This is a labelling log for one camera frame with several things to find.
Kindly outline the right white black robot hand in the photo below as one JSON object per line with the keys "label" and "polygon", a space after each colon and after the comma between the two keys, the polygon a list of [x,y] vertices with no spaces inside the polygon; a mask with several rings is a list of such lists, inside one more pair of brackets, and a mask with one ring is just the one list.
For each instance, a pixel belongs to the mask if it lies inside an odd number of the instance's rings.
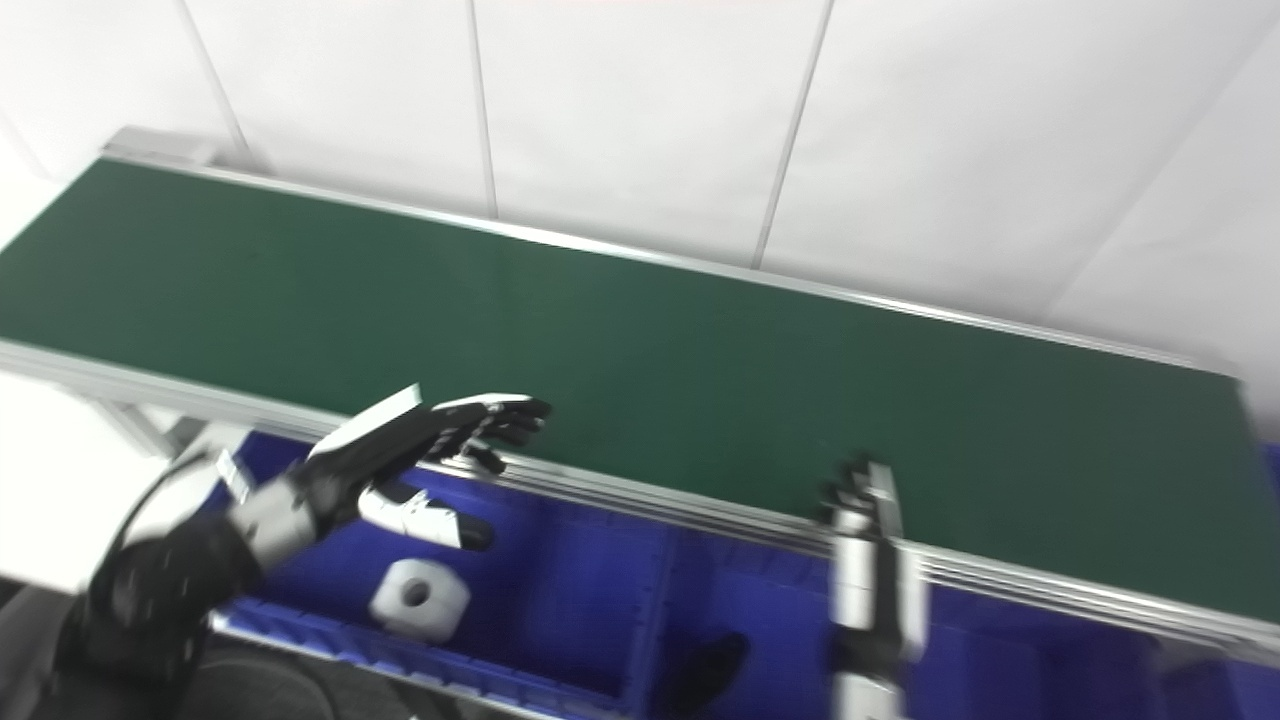
{"label": "right white black robot hand", "polygon": [[931,592],[922,556],[905,544],[893,474],[863,454],[847,460],[823,491],[831,667],[899,684],[925,648]]}

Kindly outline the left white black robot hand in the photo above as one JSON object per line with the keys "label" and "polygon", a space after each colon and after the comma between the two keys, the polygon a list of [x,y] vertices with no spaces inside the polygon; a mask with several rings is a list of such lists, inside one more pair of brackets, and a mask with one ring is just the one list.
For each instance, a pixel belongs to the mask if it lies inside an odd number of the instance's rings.
{"label": "left white black robot hand", "polygon": [[425,489],[402,482],[420,462],[452,457],[499,475],[499,441],[525,446],[545,425],[552,406],[527,395],[483,393],[430,405],[410,386],[366,407],[321,438],[288,473],[323,539],[364,511],[370,521],[419,541],[483,552],[495,532],[489,521],[461,512]]}

